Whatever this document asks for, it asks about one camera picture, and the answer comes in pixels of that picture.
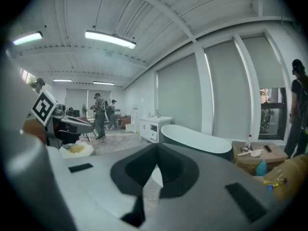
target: white cabinet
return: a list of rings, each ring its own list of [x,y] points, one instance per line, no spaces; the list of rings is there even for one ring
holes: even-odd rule
[[[171,117],[139,117],[140,138],[143,137],[152,143],[163,142],[161,128],[169,125],[171,120]]]

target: freestanding bathtub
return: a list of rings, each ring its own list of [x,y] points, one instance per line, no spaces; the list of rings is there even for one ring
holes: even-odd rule
[[[232,144],[225,139],[196,132],[178,125],[163,126],[161,132],[165,143],[217,155],[228,161],[233,160]]]

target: fluorescent light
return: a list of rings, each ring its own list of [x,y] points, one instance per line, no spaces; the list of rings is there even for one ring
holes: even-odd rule
[[[53,79],[54,82],[72,82],[71,79]]]
[[[108,82],[100,82],[100,81],[94,81],[93,84],[98,84],[98,85],[108,85],[108,86],[114,86],[114,83],[108,83]]]
[[[37,39],[42,39],[41,32],[37,32],[37,33],[34,33],[34,34],[30,34],[28,36],[19,38],[19,39],[13,41],[13,44],[19,45],[19,44],[27,43],[27,42],[34,41],[34,40],[37,40]]]
[[[118,45],[130,48],[130,49],[134,49],[136,47],[136,43],[133,41],[129,41],[127,39],[120,38],[120,37],[113,36],[113,35],[106,34],[106,33],[86,31],[85,36],[87,39],[96,39],[96,40],[106,41],[109,43],[118,44]]]

